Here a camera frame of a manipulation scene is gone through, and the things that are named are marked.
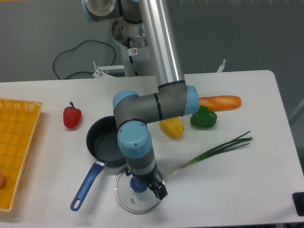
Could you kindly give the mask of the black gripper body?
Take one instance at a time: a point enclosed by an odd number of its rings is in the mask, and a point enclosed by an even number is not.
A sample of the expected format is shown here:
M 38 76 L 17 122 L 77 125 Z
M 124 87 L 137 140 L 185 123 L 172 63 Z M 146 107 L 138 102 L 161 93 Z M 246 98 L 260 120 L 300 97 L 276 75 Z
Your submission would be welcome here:
M 159 181 L 159 179 L 156 176 L 150 174 L 147 175 L 133 174 L 133 176 L 137 180 L 146 183 L 151 191 L 159 192 L 165 189 L 164 184 L 161 181 Z

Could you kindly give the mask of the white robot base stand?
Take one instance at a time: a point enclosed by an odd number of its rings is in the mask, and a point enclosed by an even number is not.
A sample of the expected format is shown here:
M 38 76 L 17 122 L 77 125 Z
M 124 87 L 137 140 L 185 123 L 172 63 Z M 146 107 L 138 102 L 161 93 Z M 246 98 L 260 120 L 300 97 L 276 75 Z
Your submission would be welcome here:
M 112 37 L 121 49 L 125 76 L 154 75 L 143 23 L 117 18 L 112 24 Z

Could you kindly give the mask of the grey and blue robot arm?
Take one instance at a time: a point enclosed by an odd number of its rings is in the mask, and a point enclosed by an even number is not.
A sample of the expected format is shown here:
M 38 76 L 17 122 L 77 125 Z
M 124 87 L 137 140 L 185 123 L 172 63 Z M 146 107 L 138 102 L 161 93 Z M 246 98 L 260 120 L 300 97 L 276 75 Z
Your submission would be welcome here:
M 185 83 L 167 1 L 84 0 L 82 6 L 92 21 L 124 17 L 131 23 L 143 23 L 158 92 L 140 96 L 133 90 L 121 91 L 113 98 L 113 113 L 118 146 L 129 171 L 161 200 L 167 190 L 156 177 L 157 163 L 147 124 L 193 114 L 199 109 L 196 88 Z

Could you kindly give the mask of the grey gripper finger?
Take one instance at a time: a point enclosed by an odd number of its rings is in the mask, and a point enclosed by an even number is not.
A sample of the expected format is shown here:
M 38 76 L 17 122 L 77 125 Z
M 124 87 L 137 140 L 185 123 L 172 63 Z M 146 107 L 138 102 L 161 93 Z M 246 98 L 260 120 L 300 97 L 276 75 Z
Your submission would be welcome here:
M 164 199 L 167 196 L 167 190 L 163 183 L 152 183 L 152 191 L 157 199 Z

